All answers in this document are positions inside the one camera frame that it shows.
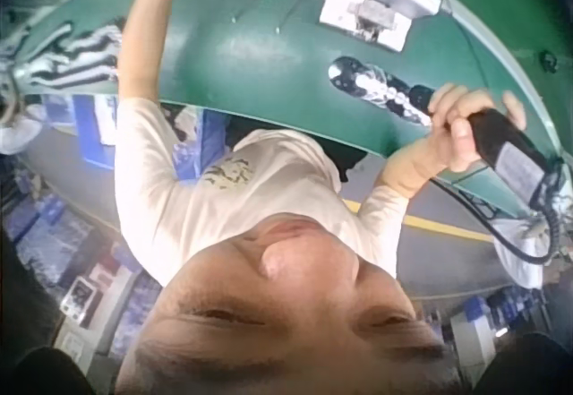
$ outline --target electronic device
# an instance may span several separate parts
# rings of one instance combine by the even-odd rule
[[[60,310],[81,327],[87,328],[96,308],[98,308],[101,297],[102,293],[96,283],[79,276],[65,294],[60,304]]]

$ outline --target fingers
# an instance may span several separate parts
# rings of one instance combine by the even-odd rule
[[[459,173],[479,160],[475,149],[474,134],[467,119],[459,117],[451,123],[451,140],[453,158],[449,163],[449,169]]]
[[[521,101],[509,90],[503,92],[502,100],[508,109],[509,120],[511,120],[519,131],[525,131],[527,127],[526,111]]]
[[[459,86],[444,95],[436,107],[432,121],[436,128],[442,128],[446,123],[451,125],[458,117],[468,118],[473,113],[488,107],[495,107],[488,92],[485,90],[468,92],[465,86]]]
[[[428,104],[428,111],[430,113],[433,113],[435,111],[436,104],[438,103],[438,101],[440,101],[441,98],[446,93],[448,93],[450,90],[454,89],[455,87],[456,87],[456,85],[454,83],[446,83],[441,88],[436,90],[433,93],[432,97],[430,98],[430,103]]]
[[[444,93],[434,107],[432,122],[435,129],[440,129],[446,123],[446,115],[456,105],[458,99],[467,94],[466,86],[456,86]]]

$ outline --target electric screwdriver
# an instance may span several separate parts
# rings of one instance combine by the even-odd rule
[[[330,82],[345,93],[386,108],[408,122],[430,126],[428,105],[434,90],[423,85],[409,87],[375,65],[364,65],[349,56],[338,58],[329,68]],[[559,191],[560,167],[550,164],[531,140],[495,108],[472,114],[467,119],[474,133],[475,147],[482,159],[530,209],[547,218],[550,251],[531,256],[501,242],[520,259],[544,264],[554,255],[559,242],[559,217],[552,207]]]

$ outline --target blue bin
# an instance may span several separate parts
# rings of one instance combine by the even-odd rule
[[[197,113],[194,142],[175,146],[173,164],[177,177],[182,181],[196,181],[203,171],[225,155],[225,127],[227,116],[201,108]]]
[[[100,142],[93,96],[74,95],[73,109],[84,160],[97,167],[114,169],[115,147]],[[197,180],[205,168],[225,155],[226,125],[227,115],[198,108],[196,141],[179,143],[173,149],[175,172],[180,180]]]
[[[100,142],[93,96],[74,95],[73,111],[83,159],[96,167],[114,169],[115,146],[106,146]]]
[[[481,296],[472,296],[464,302],[464,312],[468,322],[473,322],[489,312],[489,307]]]

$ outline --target black object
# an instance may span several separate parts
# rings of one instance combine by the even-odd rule
[[[549,337],[526,334],[493,359],[472,395],[569,395],[573,356]]]
[[[544,50],[539,54],[539,62],[546,73],[555,74],[558,70],[557,56],[549,50]]]
[[[350,56],[341,56],[332,63],[330,68],[334,68],[334,73],[330,74],[330,82],[338,90],[342,90],[352,97],[362,98],[366,95],[366,89],[356,85],[356,76],[361,73],[366,73],[369,68],[364,66],[357,59]],[[381,82],[385,82],[383,77],[376,76]]]
[[[432,94],[432,89],[423,85],[416,85],[410,90],[408,97],[414,107],[427,115]],[[483,224],[519,259],[536,265],[544,265],[557,253],[557,246],[560,241],[559,216],[552,208],[552,197],[559,191],[560,187],[558,174],[560,165],[555,164],[555,167],[550,167],[531,140],[498,110],[488,108],[472,114],[467,120],[472,126],[475,147],[482,159],[492,167],[496,174],[529,208],[540,211],[547,219],[550,238],[549,250],[545,256],[531,256],[523,253],[497,230],[493,229],[489,222]],[[502,152],[507,146],[511,146],[513,153],[503,156],[503,160],[500,160]],[[527,172],[527,165],[529,164],[534,164],[534,170],[540,173],[540,176],[535,180],[535,186],[526,185],[529,182],[526,179],[530,175]],[[478,215],[474,209],[470,209],[469,205],[463,204],[481,220],[481,215]]]
[[[8,395],[95,395],[80,368],[63,351],[38,348],[15,367],[4,386]]]
[[[57,286],[64,291],[70,290],[76,278],[82,274],[89,274],[96,263],[111,248],[112,242],[103,236],[97,229],[92,229],[83,241],[83,244],[67,264],[64,272],[57,281]]]

